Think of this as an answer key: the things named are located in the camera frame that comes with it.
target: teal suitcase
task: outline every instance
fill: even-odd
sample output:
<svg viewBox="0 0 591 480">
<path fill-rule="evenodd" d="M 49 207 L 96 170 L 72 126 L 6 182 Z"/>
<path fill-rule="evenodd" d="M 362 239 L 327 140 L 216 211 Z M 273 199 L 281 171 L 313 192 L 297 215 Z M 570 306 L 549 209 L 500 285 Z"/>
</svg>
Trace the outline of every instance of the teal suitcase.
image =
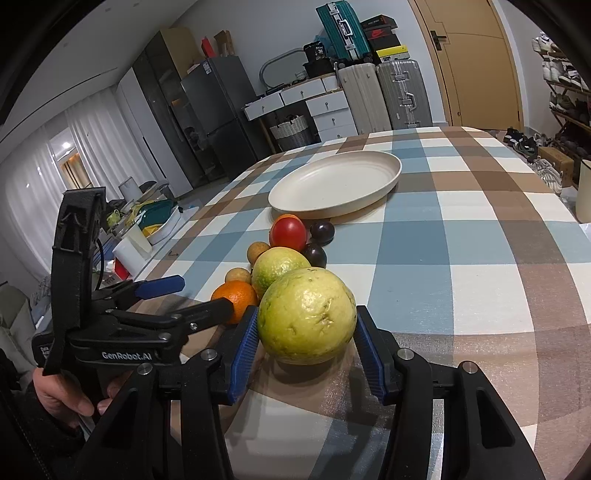
<svg viewBox="0 0 591 480">
<path fill-rule="evenodd" d="M 338 58 L 362 60 L 371 56 L 355 10 L 348 2 L 331 2 L 316 9 Z"/>
</svg>

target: checkered tablecloth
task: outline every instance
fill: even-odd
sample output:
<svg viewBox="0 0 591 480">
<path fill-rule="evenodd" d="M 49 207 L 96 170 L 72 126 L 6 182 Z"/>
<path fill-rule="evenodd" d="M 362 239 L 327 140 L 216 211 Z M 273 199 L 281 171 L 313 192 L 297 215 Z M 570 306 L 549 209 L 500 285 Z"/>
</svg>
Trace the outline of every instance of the checkered tablecloth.
<svg viewBox="0 0 591 480">
<path fill-rule="evenodd" d="M 199 210 L 139 279 L 179 274 L 178 295 L 138 309 L 207 301 L 246 249 L 267 241 L 268 193 L 286 174 L 337 152 L 402 161 L 398 186 L 334 218 L 327 268 L 378 327 L 429 361 L 477 362 L 534 448 L 563 479 L 591 441 L 591 244 L 558 197 L 513 151 L 472 128 L 420 128 L 311 145 L 260 161 Z M 189 354 L 215 342 L 208 330 Z M 353 343 L 319 367 L 265 357 L 239 408 L 222 413 L 238 479 L 377 478 L 391 408 L 370 395 Z M 441 468 L 435 402 L 431 478 Z"/>
</svg>

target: wooden door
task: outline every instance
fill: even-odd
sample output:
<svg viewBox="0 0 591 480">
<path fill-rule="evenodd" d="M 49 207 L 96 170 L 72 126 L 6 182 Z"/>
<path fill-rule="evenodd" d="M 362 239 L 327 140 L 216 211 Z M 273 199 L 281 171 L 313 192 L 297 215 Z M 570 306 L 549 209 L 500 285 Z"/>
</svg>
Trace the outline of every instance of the wooden door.
<svg viewBox="0 0 591 480">
<path fill-rule="evenodd" d="M 448 122 L 522 128 L 515 64 L 488 0 L 410 2 L 429 46 Z"/>
</svg>

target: white sneaker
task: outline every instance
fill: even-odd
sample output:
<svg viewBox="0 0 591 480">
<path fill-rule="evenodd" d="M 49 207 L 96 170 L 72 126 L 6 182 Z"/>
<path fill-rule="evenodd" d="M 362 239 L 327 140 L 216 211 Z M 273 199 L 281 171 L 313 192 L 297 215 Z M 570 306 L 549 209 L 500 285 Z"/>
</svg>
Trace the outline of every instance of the white sneaker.
<svg viewBox="0 0 591 480">
<path fill-rule="evenodd" d="M 550 62 L 550 79 L 554 83 L 560 83 L 560 75 L 564 74 L 564 67 L 562 62 L 559 60 L 554 60 Z"/>
<path fill-rule="evenodd" d="M 550 61 L 549 60 L 544 60 L 544 63 L 542 64 L 542 74 L 544 75 L 544 80 L 551 82 L 552 81 L 552 76 L 550 74 Z"/>
<path fill-rule="evenodd" d="M 540 53 L 542 50 L 540 49 L 540 38 L 532 38 L 531 39 L 531 46 L 533 47 L 534 51 Z"/>
<path fill-rule="evenodd" d="M 538 44 L 540 45 L 540 50 L 542 52 L 552 51 L 552 40 L 550 40 L 548 35 L 541 33 L 538 37 Z"/>
</svg>

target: white curtain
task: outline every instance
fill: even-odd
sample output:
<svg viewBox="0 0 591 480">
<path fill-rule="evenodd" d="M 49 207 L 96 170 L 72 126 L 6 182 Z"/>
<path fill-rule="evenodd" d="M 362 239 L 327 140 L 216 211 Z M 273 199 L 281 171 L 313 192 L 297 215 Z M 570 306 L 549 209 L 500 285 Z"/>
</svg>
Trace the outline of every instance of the white curtain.
<svg viewBox="0 0 591 480">
<path fill-rule="evenodd" d="M 107 200 L 123 198 L 119 185 L 129 177 L 138 185 L 157 180 L 110 88 L 67 109 L 66 118 L 90 181 L 106 187 Z"/>
<path fill-rule="evenodd" d="M 36 279 L 51 271 L 51 247 L 66 185 L 41 127 L 0 163 L 0 232 Z"/>
</svg>

